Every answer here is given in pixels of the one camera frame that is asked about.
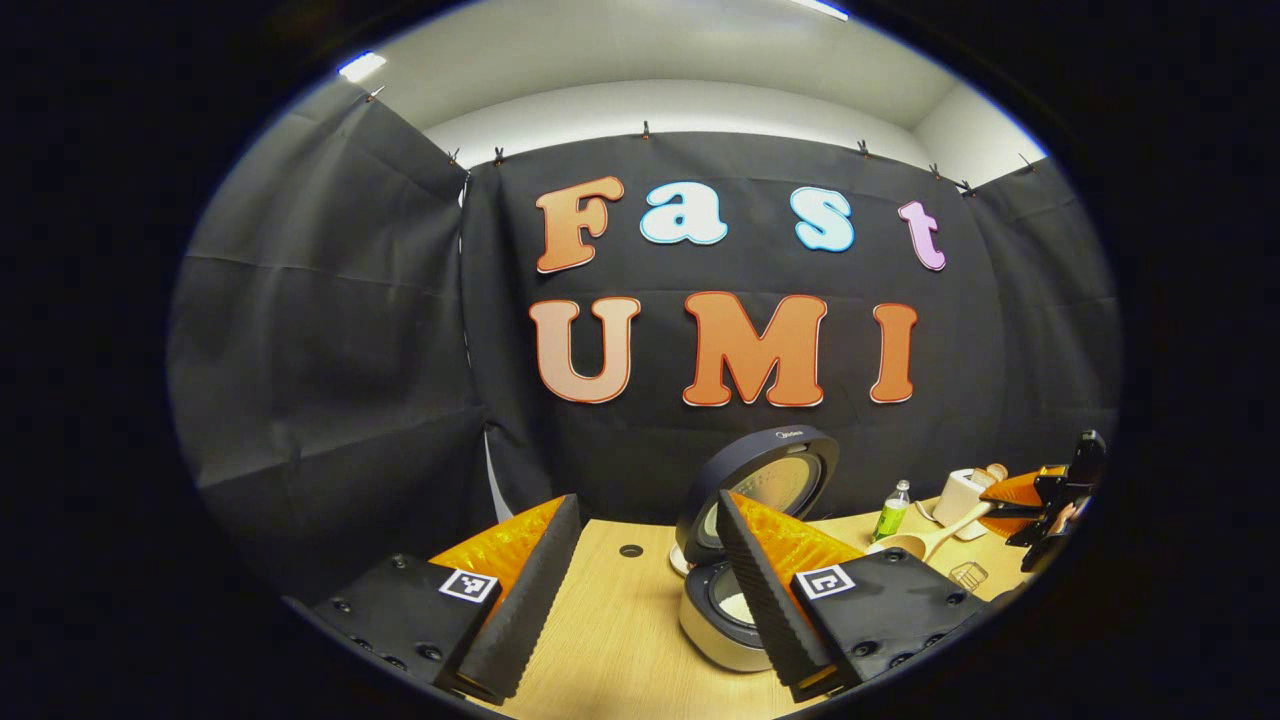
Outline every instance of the ceiling light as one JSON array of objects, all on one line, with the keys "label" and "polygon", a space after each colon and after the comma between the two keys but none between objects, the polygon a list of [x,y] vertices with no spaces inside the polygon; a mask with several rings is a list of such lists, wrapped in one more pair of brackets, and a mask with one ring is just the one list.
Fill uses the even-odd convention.
[{"label": "ceiling light", "polygon": [[338,74],[349,79],[351,82],[360,82],[369,77],[369,73],[376,70],[378,68],[387,64],[387,58],[381,55],[374,55],[372,53],[365,53],[364,55],[356,58],[355,60],[347,63]]},{"label": "ceiling light", "polygon": [[819,13],[831,15],[837,20],[846,20],[846,22],[849,20],[849,15],[844,10],[832,8],[826,3],[819,3],[818,0],[791,0],[791,1],[795,3],[796,5],[804,5],[805,8],[812,8],[814,10],[818,10]]}]

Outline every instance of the white ceiling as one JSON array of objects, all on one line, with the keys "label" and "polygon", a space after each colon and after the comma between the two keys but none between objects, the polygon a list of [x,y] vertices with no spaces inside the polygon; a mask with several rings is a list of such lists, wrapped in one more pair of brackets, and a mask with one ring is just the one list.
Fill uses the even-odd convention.
[{"label": "white ceiling", "polygon": [[957,85],[868,26],[787,0],[483,0],[374,49],[361,81],[420,129],[526,95],[632,79],[781,90],[911,129]]}]

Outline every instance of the orange letter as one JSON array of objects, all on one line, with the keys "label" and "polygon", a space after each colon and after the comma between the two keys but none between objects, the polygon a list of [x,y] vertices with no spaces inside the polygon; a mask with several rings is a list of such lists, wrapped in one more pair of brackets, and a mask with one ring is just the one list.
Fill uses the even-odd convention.
[{"label": "orange letter", "polygon": [[600,197],[622,197],[622,181],[609,176],[548,192],[534,202],[541,208],[545,223],[543,238],[547,251],[538,259],[539,273],[576,268],[595,258],[595,249],[582,245],[581,229],[586,228],[591,237],[604,234],[604,228],[609,225],[609,211],[604,209]]},{"label": "orange letter", "polygon": [[872,310],[881,327],[881,377],[872,386],[876,402],[902,402],[911,397],[911,327],[918,315],[908,305],[886,302]]},{"label": "orange letter", "polygon": [[826,302],[808,295],[783,297],[763,336],[755,334],[742,302],[730,292],[690,295],[685,310],[698,318],[698,366],[694,384],[685,388],[685,402],[703,407],[727,404],[732,393],[721,382],[723,365],[748,405],[759,397],[774,365],[778,378],[765,393],[771,405],[809,407],[822,402],[818,325],[827,316]]},{"label": "orange letter", "polygon": [[640,314],[634,297],[603,297],[591,304],[591,314],[604,323],[604,368],[594,378],[573,372],[570,323],[577,304],[544,300],[529,309],[538,325],[538,373],[547,389],[573,402],[608,402],[622,395],[631,379],[631,318]]}]

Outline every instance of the green bottle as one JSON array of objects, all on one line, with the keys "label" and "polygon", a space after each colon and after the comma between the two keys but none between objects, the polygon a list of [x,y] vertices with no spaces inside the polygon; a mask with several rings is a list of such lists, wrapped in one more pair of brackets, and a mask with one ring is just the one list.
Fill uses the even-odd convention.
[{"label": "green bottle", "polygon": [[884,509],[881,510],[881,518],[876,523],[876,533],[872,536],[872,542],[879,542],[891,534],[896,533],[899,527],[902,525],[902,516],[906,515],[906,506],[911,503],[911,498],[906,496],[906,491],[910,489],[911,483],[908,480],[899,480],[897,489],[893,495],[884,498]]}]

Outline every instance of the wooden spoon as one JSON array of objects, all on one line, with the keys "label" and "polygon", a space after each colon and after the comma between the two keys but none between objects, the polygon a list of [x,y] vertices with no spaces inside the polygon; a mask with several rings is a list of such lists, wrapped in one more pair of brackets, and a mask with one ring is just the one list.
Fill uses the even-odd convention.
[{"label": "wooden spoon", "polygon": [[965,512],[964,518],[960,518],[959,520],[951,523],[950,525],[942,528],[941,530],[933,530],[932,533],[899,533],[896,536],[890,536],[872,544],[869,548],[867,548],[867,552],[868,553],[879,552],[890,547],[900,547],[906,552],[910,552],[911,555],[928,562],[929,559],[933,557],[933,553],[937,552],[938,546],[946,542],[946,539],[950,538],[951,536],[956,534],[960,530],[960,528],[968,525],[969,523],[973,523],[978,518],[982,518],[983,515],[989,512],[991,509],[992,503],[979,502],[978,505],[973,506],[973,510]]}]

